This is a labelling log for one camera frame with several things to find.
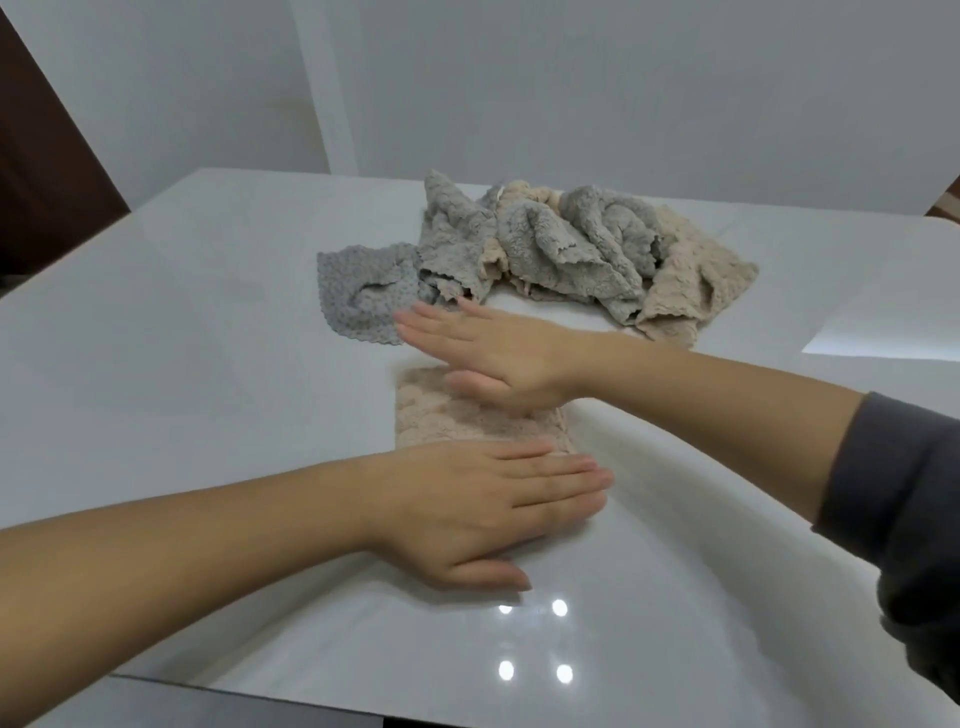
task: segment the dark brown door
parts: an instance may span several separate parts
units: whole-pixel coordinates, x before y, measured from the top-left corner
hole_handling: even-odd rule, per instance
[[[0,275],[35,273],[128,212],[0,10]]]

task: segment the left hand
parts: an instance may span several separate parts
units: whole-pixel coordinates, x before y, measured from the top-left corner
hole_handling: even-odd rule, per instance
[[[366,548],[438,588],[530,589],[491,554],[600,511],[613,474],[549,442],[441,442],[359,458]]]

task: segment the beige towel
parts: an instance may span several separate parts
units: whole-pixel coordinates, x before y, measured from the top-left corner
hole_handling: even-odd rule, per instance
[[[666,205],[657,208],[657,219],[669,249],[636,327],[655,341],[690,349],[700,327],[750,287],[757,267]]]
[[[439,440],[529,440],[549,437],[558,454],[574,452],[560,409],[514,417],[494,407],[452,394],[444,384],[446,367],[404,372],[396,384],[396,447]]]

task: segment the fluffy towel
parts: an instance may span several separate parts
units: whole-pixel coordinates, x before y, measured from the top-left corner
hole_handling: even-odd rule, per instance
[[[555,300],[557,294],[596,300],[621,326],[632,325],[645,296],[643,276],[651,278],[661,261],[654,209],[637,197],[593,185],[560,195],[556,211],[517,197],[512,205],[501,197],[498,208],[500,245],[517,290],[539,300]]]
[[[398,344],[391,314],[416,300],[477,302],[506,278],[541,301],[600,303],[622,326],[690,348],[757,269],[668,207],[594,185],[560,193],[516,180],[477,202],[439,172],[424,181],[420,243],[320,255],[324,315],[351,338]]]
[[[451,394],[444,385],[444,367],[404,372],[396,384],[396,447],[409,448],[438,440],[526,440],[549,437],[559,454],[572,453],[566,419],[560,409],[531,417],[512,417],[502,410]]]
[[[400,344],[393,314],[436,292],[418,276],[420,255],[409,243],[372,250],[351,245],[317,255],[320,304],[334,331],[375,344]]]
[[[655,341],[690,349],[708,324],[754,282],[758,269],[664,205],[666,260],[654,276],[636,327]]]

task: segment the sleeve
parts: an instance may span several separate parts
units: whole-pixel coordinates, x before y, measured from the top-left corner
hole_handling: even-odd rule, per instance
[[[868,395],[813,529],[880,568],[884,628],[960,703],[960,421]]]

